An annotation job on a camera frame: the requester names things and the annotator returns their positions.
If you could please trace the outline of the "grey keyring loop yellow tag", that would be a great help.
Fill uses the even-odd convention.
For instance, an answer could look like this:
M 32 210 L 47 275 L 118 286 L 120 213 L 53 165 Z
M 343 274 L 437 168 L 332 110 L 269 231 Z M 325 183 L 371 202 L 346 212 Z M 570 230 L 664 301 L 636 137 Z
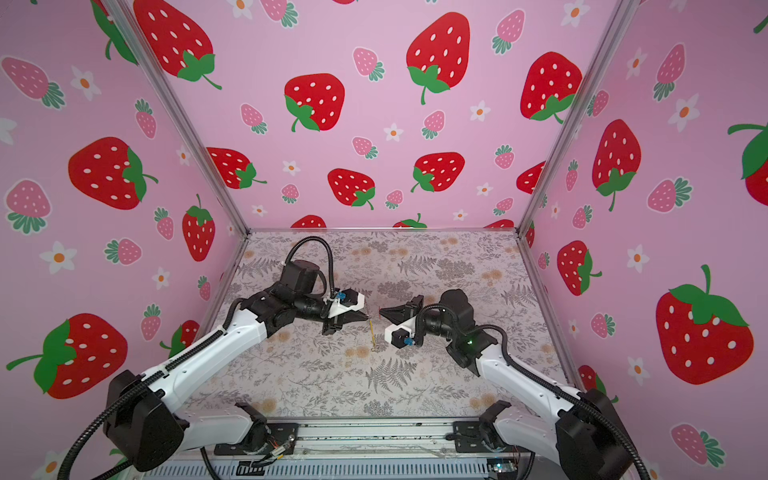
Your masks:
M 370 334 L 371 334 L 371 351 L 375 352 L 376 347 L 378 345 L 377 343 L 377 337 L 376 337 L 376 331 L 372 320 L 368 321 Z

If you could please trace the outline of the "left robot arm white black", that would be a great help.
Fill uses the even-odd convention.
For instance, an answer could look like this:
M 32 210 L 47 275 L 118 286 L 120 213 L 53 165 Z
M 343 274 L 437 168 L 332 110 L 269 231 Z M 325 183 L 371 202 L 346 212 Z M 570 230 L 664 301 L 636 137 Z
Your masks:
M 329 289 L 321 296 L 313 291 L 319 276 L 310 262 L 288 263 L 278 282 L 236 300 L 220 327 L 140 375 L 125 371 L 114 379 L 108 403 L 115 410 L 104 432 L 127 463 L 148 472 L 179 451 L 211 445 L 265 452 L 272 433 L 266 417 L 248 403 L 208 416 L 184 417 L 180 411 L 202 384 L 296 319 L 321 323 L 325 335 L 367 320 L 362 293 Z

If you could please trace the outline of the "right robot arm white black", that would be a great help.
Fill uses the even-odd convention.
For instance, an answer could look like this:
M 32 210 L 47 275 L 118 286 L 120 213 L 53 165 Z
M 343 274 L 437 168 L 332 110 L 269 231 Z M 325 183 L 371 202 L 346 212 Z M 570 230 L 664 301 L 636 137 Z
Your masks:
M 403 305 L 380 308 L 389 321 L 385 339 L 398 349 L 420 347 L 429 335 L 446 340 L 446 351 L 461 368 L 508 392 L 534 412 L 526 418 L 498 401 L 480 417 L 480 442 L 492 450 L 521 447 L 557 464 L 569 479 L 621 479 L 647 470 L 612 401 L 601 391 L 581 391 L 551 379 L 514 357 L 507 332 L 480 324 L 461 289 L 445 291 L 438 302 L 417 296 Z

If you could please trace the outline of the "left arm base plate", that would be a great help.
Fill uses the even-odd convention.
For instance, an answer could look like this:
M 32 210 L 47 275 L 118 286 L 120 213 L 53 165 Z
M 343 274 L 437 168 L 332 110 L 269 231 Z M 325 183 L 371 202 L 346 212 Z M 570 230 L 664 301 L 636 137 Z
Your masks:
M 298 423 L 268 423 L 253 427 L 245 439 L 236 444 L 217 444 L 216 456 L 267 456 L 282 448 L 281 455 L 291 455 L 298 437 Z

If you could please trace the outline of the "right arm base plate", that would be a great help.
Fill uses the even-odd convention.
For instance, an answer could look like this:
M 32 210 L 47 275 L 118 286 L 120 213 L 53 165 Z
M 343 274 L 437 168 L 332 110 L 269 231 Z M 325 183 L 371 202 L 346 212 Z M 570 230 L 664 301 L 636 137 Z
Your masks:
M 454 443 L 458 453 L 529 453 L 521 446 L 504 443 L 488 424 L 479 420 L 455 421 L 445 439 Z

